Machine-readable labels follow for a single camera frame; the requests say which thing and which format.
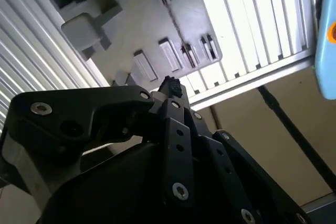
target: beige wall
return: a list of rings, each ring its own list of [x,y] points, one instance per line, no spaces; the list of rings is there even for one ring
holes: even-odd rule
[[[319,93],[312,69],[267,85],[292,121],[336,172],[336,101]],[[330,192],[301,149],[256,90],[215,105],[223,129],[300,205]],[[215,129],[209,109],[205,116]]]

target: screw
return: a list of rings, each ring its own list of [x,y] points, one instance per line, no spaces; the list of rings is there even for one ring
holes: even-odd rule
[[[52,113],[50,105],[44,102],[35,102],[30,106],[30,110],[37,115],[49,115]]]
[[[226,133],[222,133],[222,136],[225,140],[230,140],[230,137]]]
[[[187,188],[181,183],[175,183],[173,185],[173,194],[179,200],[185,201],[189,198],[189,192]]]
[[[246,209],[242,209],[241,216],[247,224],[255,224],[256,223],[253,215]]]
[[[301,221],[301,223],[303,223],[303,224],[307,223],[306,220],[304,219],[304,217],[302,217],[301,214],[297,213],[296,216],[299,218],[299,220]]]
[[[194,112],[194,116],[195,116],[197,119],[202,119],[201,115],[198,114],[197,112]]]
[[[175,101],[172,101],[172,105],[173,105],[175,108],[179,108],[179,107],[180,107],[180,105],[179,105],[177,102],[175,102]]]
[[[149,95],[147,95],[145,92],[140,92],[140,95],[142,98],[149,99]]]

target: bolt head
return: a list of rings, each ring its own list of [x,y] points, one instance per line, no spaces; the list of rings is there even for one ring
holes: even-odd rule
[[[52,108],[44,102],[35,102],[30,106],[30,111],[37,115],[49,115],[52,113]]]

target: small black part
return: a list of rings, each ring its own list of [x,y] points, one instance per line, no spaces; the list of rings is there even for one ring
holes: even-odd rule
[[[182,97],[182,88],[179,79],[166,76],[159,87],[159,92],[164,93],[169,98]]]

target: hole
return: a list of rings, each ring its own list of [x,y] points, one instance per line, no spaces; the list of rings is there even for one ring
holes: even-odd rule
[[[64,135],[71,136],[71,137],[77,137],[83,134],[83,128],[76,123],[75,121],[64,121],[61,124],[61,131],[64,133]]]
[[[245,218],[246,218],[248,221],[252,221],[252,218],[251,218],[251,216],[250,216],[248,213],[245,213]]]
[[[182,145],[180,145],[180,144],[177,144],[176,145],[176,148],[178,149],[178,151],[180,151],[180,152],[183,152],[184,151],[184,148],[183,148],[183,146]]]
[[[178,134],[179,136],[183,136],[183,135],[184,135],[183,132],[180,131],[180,130],[177,130],[176,132],[177,132],[177,134]]]
[[[36,106],[36,108],[37,108],[39,111],[43,111],[43,112],[47,111],[47,108],[46,108],[44,105],[38,105],[38,106]]]
[[[178,186],[176,190],[182,197],[185,196],[184,189],[181,186]]]
[[[228,167],[224,167],[224,170],[225,170],[227,173],[231,174],[231,170],[230,170],[230,168],[228,168]]]

